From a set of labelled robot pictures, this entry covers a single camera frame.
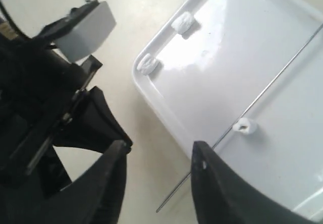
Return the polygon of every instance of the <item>metal wire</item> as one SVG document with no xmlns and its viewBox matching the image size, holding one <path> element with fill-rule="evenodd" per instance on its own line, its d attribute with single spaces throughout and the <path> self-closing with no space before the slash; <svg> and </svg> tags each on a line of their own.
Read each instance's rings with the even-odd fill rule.
<svg viewBox="0 0 323 224">
<path fill-rule="evenodd" d="M 270 81 L 265 89 L 256 97 L 256 99 L 247 107 L 247 109 L 232 123 L 232 125 L 222 134 L 222 136 L 216 141 L 212 146 L 214 150 L 220 142 L 227 136 L 227 134 L 232 130 L 232 127 L 239 121 L 244 115 L 257 103 L 257 101 L 263 96 L 263 94 L 271 87 L 271 85 L 281 76 L 281 74 L 291 65 L 292 62 L 300 55 L 300 53 L 309 45 L 309 43 L 316 37 L 316 35 L 323 29 L 323 24 L 313 33 L 313 35 L 305 42 L 305 44 L 298 50 L 298 52 L 289 60 L 289 62 L 283 67 L 283 69 Z M 165 198 L 160 207 L 156 210 L 158 213 L 172 198 L 172 196 L 179 190 L 179 188 L 189 179 L 191 172 L 188 172 L 185 177 L 175 186 L 175 188 L 170 192 L 170 194 Z"/>
</svg>

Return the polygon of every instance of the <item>thin metal rod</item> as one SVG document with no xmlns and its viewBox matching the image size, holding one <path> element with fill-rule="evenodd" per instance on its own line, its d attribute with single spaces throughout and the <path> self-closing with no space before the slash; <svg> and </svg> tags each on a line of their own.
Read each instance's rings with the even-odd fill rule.
<svg viewBox="0 0 323 224">
<path fill-rule="evenodd" d="M 309 43 L 316 37 L 316 35 L 323 29 L 323 24 L 313 33 L 313 35 L 307 40 L 307 42 L 298 50 L 298 52 L 289 60 L 289 62 L 283 67 L 283 69 L 270 81 L 265 89 L 257 96 L 257 98 L 247 107 L 247 109 L 233 122 L 233 124 L 223 133 L 223 135 L 216 141 L 212 146 L 214 150 L 219 143 L 227 136 L 227 134 L 232 130 L 232 127 L 239 121 L 244 115 L 257 103 L 257 101 L 263 96 L 263 94 L 271 87 L 271 85 L 281 76 L 281 74 L 291 65 L 292 62 L 300 55 L 300 53 L 309 45 Z M 191 172 L 188 172 L 185 177 L 176 185 L 176 187 L 171 191 L 171 193 L 162 202 L 160 207 L 156 210 L 158 213 L 172 198 L 172 196 L 179 190 L 179 188 L 189 179 Z"/>
</svg>

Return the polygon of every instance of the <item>white plastic tray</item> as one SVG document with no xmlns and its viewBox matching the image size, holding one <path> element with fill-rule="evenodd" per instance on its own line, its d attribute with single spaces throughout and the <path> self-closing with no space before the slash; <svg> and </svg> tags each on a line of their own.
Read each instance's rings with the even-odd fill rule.
<svg viewBox="0 0 323 224">
<path fill-rule="evenodd" d="M 170 27 L 184 11 L 199 26 Z M 142 51 L 133 78 L 190 157 L 194 140 L 213 145 L 323 21 L 301 0 L 187 0 Z M 247 114 L 260 129 L 231 132 L 216 148 L 256 189 L 312 220 L 323 217 L 323 33 Z M 162 61 L 136 71 L 150 53 Z"/>
</svg>

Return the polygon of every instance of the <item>beige floor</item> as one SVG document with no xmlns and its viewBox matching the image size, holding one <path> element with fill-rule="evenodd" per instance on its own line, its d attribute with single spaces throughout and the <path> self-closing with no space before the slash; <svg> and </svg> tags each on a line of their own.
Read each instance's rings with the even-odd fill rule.
<svg viewBox="0 0 323 224">
<path fill-rule="evenodd" d="M 35 35 L 44 24 L 67 14 L 83 0 L 3 0 L 17 24 Z M 95 53 L 104 67 L 92 84 L 106 96 L 117 120 L 134 141 L 129 154 L 128 185 L 121 224 L 197 223 L 187 183 L 155 213 L 164 196 L 189 170 L 189 160 L 136 91 L 131 79 L 134 59 L 184 0 L 106 0 L 117 26 Z M 306 0 L 323 11 L 323 0 Z M 80 149 L 58 149 L 75 179 L 98 157 Z"/>
</svg>

